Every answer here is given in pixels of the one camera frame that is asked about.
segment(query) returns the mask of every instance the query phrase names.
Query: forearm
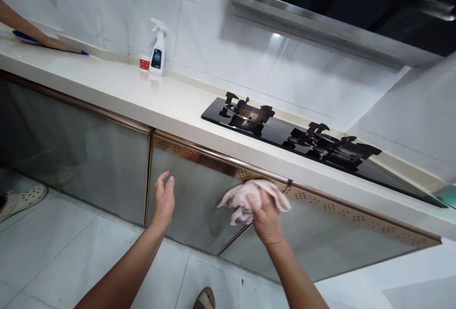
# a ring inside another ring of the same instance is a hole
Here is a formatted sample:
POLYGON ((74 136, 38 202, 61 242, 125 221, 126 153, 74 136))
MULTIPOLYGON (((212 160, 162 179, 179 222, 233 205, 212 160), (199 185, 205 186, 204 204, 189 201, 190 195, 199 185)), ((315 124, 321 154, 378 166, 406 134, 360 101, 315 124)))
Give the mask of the forearm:
POLYGON ((328 309, 323 297, 296 259, 290 244, 283 239, 267 245, 291 309, 328 309))
POLYGON ((45 41, 47 36, 38 28, 30 24, 27 20, 21 17, 15 10, 8 6, 3 0, 0 0, 0 21, 20 31, 39 42, 45 41))
POLYGON ((75 309, 130 308, 157 254, 165 231, 165 225, 153 222, 75 309))

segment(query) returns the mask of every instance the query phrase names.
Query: pink rag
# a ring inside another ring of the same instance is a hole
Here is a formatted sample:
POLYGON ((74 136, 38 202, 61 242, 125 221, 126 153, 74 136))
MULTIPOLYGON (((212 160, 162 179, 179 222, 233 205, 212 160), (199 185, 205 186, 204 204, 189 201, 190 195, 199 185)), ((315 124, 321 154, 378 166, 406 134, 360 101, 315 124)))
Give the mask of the pink rag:
POLYGON ((265 190, 274 198, 275 205, 280 211, 289 212, 291 210, 290 202, 280 192, 279 188, 275 184, 265 180, 250 180, 234 187, 223 196, 217 208, 225 206, 236 209, 233 215, 231 215, 231 226, 250 224, 253 221, 253 211, 247 201, 247 195, 252 195, 254 201, 261 207, 260 189, 265 190))

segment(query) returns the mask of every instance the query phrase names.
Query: person's arm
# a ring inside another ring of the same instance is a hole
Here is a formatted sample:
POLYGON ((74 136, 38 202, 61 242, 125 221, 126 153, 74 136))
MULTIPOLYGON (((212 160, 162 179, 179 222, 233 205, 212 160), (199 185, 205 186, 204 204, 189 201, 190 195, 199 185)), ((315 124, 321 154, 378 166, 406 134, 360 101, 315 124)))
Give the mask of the person's arm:
POLYGON ((174 211, 174 178, 163 185, 169 171, 155 183, 156 210, 146 228, 127 253, 82 298, 75 309, 128 309, 146 277, 174 211))
POLYGON ((21 17, 15 10, 8 6, 3 0, 0 0, 0 21, 6 26, 11 27, 27 36, 36 39, 40 44, 48 48, 54 48, 63 51, 81 52, 81 50, 72 48, 68 44, 61 42, 58 39, 46 36, 38 28, 30 24, 27 20, 21 17))
POLYGON ((261 190, 261 208, 250 196, 247 199, 254 212, 253 226, 279 274, 290 308, 329 309, 283 236, 280 212, 271 197, 261 190))

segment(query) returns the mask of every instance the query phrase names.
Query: range hood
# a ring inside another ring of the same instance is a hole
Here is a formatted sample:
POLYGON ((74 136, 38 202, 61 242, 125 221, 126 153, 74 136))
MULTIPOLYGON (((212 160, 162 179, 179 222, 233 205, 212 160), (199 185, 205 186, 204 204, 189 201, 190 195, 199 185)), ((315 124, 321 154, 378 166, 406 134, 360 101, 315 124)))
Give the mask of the range hood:
POLYGON ((456 50, 455 6, 442 0, 232 2, 293 26, 299 36, 390 66, 427 68, 456 50))

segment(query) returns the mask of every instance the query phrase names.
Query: black glass stovetop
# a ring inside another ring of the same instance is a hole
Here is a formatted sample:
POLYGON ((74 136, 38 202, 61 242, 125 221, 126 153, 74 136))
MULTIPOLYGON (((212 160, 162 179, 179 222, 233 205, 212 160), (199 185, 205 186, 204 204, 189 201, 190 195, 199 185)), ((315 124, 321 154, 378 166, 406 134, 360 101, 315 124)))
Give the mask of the black glass stovetop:
POLYGON ((280 147, 284 150, 290 151, 297 155, 301 155, 304 158, 309 158, 314 161, 323 163, 325 165, 331 166, 335 169, 344 171, 346 173, 355 175, 360 178, 364 178, 368 181, 374 182, 376 184, 382 185, 384 187, 390 188, 392 190, 398 191, 405 195, 414 197, 421 201, 433 204, 437 207, 447 208, 445 204, 437 200, 436 198, 429 196, 428 194, 421 192, 420 190, 414 188, 411 185, 407 185, 405 181, 401 181, 397 176, 394 176, 386 171, 382 170, 379 166, 377 166, 372 161, 364 161, 360 164, 357 168, 356 172, 350 171, 344 167, 331 163, 329 161, 324 161, 318 154, 313 154, 313 146, 301 146, 296 144, 294 149, 284 146, 283 143, 287 142, 288 137, 291 134, 291 131, 294 128, 297 128, 303 132, 307 131, 306 128, 299 127, 288 123, 286 121, 277 119, 277 118, 269 118, 268 122, 263 125, 261 128, 260 133, 253 133, 250 131, 246 131, 234 126, 230 125, 231 119, 233 114, 231 112, 227 113, 227 117, 222 116, 220 112, 225 106, 225 100, 222 98, 217 98, 206 111, 201 115, 201 118, 204 120, 210 121, 214 124, 219 126, 225 127, 227 129, 239 132, 240 134, 244 134, 247 136, 252 137, 253 139, 261 140, 268 144, 280 147))

